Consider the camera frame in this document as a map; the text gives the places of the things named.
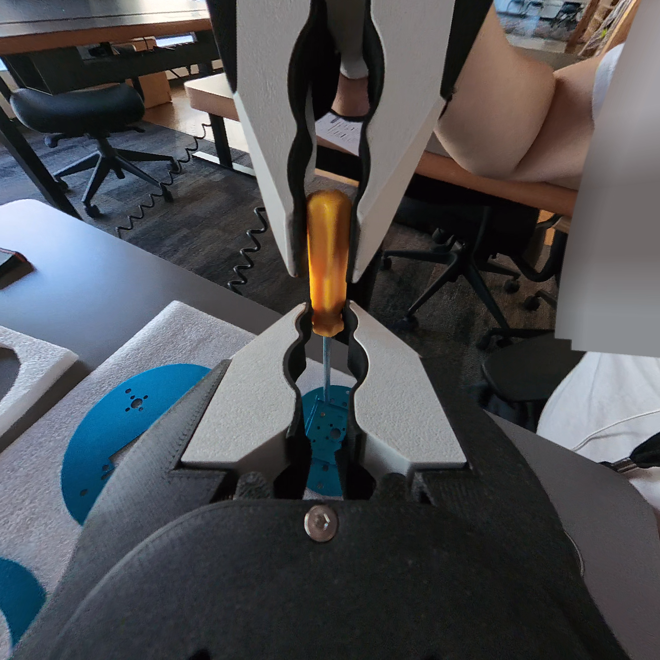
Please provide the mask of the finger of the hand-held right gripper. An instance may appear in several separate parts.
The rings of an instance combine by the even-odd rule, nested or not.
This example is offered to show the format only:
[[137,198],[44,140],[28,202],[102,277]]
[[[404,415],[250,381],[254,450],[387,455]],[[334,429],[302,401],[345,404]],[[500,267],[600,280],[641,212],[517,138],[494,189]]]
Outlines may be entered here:
[[454,1],[369,1],[364,59],[372,95],[360,136],[350,275],[357,283],[398,208],[444,106]]
[[324,1],[237,1],[234,102],[277,247],[306,276],[306,188],[317,142],[311,67]]

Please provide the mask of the blue perforated metal bracket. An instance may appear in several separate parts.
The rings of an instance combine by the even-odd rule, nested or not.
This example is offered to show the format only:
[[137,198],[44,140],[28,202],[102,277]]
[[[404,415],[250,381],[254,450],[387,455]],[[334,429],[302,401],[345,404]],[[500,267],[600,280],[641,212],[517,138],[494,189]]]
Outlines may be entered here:
[[329,401],[324,401],[318,389],[305,394],[302,403],[305,434],[311,443],[312,458],[334,463],[334,455],[341,449],[346,434],[348,400],[335,394]]

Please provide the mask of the orange handled screwdriver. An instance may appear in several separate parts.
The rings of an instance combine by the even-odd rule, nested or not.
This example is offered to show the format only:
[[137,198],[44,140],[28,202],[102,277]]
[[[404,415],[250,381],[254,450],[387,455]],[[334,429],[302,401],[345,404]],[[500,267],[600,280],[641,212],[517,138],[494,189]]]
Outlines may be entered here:
[[344,329],[351,231],[351,200],[342,191],[319,190],[307,200],[309,295],[312,329],[323,337],[323,398],[330,400],[330,338]]

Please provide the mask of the person's right forearm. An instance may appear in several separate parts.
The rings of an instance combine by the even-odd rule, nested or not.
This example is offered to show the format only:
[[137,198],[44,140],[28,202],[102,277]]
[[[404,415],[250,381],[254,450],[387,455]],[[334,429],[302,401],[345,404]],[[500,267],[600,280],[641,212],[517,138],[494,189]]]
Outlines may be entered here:
[[473,174],[577,190],[593,136],[593,83],[603,58],[552,71],[511,46],[491,8],[435,133]]

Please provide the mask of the black under-desk tray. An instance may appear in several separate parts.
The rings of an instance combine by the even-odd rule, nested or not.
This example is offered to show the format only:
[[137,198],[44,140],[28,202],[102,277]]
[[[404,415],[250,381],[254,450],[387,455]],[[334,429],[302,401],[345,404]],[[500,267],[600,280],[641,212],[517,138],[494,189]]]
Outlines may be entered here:
[[220,59],[215,41],[196,41],[137,51],[132,44],[108,42],[77,48],[85,73],[103,78],[134,78],[163,70],[208,63]]

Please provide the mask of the printed instruction sheet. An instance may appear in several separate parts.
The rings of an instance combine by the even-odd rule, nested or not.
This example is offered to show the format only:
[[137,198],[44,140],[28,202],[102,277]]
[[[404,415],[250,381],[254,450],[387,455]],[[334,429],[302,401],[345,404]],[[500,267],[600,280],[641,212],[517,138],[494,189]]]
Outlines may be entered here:
[[361,121],[352,121],[330,111],[316,121],[316,135],[327,142],[351,153],[359,155]]

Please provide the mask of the brown cardboard box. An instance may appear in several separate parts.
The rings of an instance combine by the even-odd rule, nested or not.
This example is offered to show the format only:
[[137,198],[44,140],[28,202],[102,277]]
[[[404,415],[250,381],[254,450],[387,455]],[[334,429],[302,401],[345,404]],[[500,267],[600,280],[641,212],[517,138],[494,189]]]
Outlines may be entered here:
[[[132,41],[136,51],[151,51],[156,47],[154,37],[142,37]],[[169,80],[164,71],[139,77],[140,86],[144,94],[144,106],[146,109],[155,108],[166,103],[171,103]]]

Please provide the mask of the large white foam sheet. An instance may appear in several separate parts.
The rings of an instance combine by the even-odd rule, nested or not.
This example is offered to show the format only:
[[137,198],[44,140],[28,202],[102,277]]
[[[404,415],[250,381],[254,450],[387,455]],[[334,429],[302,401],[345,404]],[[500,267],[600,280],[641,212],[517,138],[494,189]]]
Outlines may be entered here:
[[[27,634],[15,642],[19,659],[64,659],[65,643],[83,631],[93,651],[112,642],[94,614],[118,615],[117,632],[137,633],[129,652],[142,642],[155,659],[167,641],[195,655],[197,642],[210,640],[221,650],[219,634],[194,633],[194,615],[229,611],[228,596],[202,605],[193,595],[196,583],[212,580],[216,551],[202,541],[210,524],[225,542],[236,533],[239,513],[265,505],[276,521],[293,523],[311,503],[276,499],[284,486],[268,486],[261,472],[236,477],[231,470],[188,469],[182,463],[194,431],[234,355],[257,336],[225,321],[173,301],[113,356],[1,454],[1,559],[25,567],[52,596],[37,605]],[[61,471],[70,439],[83,418],[106,394],[129,378],[170,364],[210,369],[170,407],[128,452],[111,474],[96,504],[80,525],[62,497]]]

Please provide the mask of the black mesh office chair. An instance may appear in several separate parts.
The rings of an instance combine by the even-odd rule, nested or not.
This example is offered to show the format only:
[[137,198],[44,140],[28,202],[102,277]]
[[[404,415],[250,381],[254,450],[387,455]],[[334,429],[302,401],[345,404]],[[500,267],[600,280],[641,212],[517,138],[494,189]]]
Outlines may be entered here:
[[473,396],[483,409],[535,432],[551,394],[583,355],[553,334],[517,342],[486,357]]

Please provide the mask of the blue slotted metal disc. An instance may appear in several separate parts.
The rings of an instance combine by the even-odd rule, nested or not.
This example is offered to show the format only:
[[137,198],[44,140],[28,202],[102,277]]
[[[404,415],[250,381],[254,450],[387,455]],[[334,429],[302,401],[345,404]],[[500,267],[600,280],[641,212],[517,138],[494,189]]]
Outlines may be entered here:
[[83,418],[61,471],[63,501],[80,525],[116,468],[112,457],[136,440],[209,373],[196,364],[170,364],[120,383]]

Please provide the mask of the black saddle stool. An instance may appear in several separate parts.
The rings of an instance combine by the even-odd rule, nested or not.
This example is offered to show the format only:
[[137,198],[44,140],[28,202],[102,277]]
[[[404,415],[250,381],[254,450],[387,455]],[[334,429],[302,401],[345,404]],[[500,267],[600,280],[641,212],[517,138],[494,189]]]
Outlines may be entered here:
[[100,211],[92,204],[92,198],[103,180],[113,171],[120,179],[124,172],[141,178],[161,188],[161,184],[140,168],[134,161],[169,161],[170,171],[179,172],[181,167],[171,156],[114,149],[108,142],[112,133],[135,130],[143,132],[134,123],[143,119],[145,107],[139,92],[125,83],[94,90],[78,90],[60,95],[49,95],[31,88],[19,88],[11,96],[11,107],[27,128],[46,134],[48,146],[56,146],[61,139],[88,136],[98,144],[98,150],[86,158],[54,173],[63,187],[64,176],[94,169],[82,203],[91,218],[98,218]]

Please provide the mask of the wooden shelving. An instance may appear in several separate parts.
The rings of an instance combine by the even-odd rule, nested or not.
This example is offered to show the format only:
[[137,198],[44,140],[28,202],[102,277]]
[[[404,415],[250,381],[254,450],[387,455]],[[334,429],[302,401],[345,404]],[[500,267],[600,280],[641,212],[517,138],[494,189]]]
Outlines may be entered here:
[[588,58],[605,54],[624,43],[639,3],[639,1],[589,1],[564,52]]

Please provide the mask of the white foam piece with cutout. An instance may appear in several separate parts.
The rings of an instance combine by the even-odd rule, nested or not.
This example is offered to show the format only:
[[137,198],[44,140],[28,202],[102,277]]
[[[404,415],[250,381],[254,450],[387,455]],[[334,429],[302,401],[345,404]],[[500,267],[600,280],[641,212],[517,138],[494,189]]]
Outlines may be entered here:
[[1,366],[1,435],[46,394],[77,361],[69,349],[1,327],[1,349],[17,364]]

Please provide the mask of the small black box red edge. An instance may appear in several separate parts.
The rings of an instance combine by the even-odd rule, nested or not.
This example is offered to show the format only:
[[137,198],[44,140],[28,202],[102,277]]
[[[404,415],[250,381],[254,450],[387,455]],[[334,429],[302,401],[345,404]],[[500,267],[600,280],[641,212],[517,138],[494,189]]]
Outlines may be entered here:
[[1,290],[34,270],[33,264],[23,254],[1,248]]

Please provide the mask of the black desk leg frame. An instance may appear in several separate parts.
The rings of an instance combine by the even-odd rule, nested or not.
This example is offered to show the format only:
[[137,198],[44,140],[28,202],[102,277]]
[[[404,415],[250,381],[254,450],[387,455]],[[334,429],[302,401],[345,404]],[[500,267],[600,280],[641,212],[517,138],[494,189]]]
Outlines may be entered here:
[[1,109],[1,142],[11,153],[24,173],[32,180],[48,203],[62,212],[82,220],[64,191],[37,157],[17,126]]

